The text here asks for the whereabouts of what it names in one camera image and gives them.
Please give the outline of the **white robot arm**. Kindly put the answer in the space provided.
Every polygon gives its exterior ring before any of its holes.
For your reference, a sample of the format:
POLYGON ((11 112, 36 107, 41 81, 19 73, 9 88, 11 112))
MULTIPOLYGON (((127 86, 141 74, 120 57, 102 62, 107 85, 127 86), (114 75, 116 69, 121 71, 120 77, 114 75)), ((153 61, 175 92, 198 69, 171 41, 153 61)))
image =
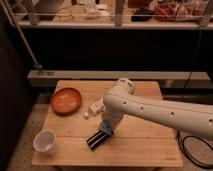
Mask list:
POLYGON ((103 121, 115 129, 123 115, 131 115, 213 140, 213 106, 156 100, 134 95, 134 84, 118 79, 104 94, 103 121))

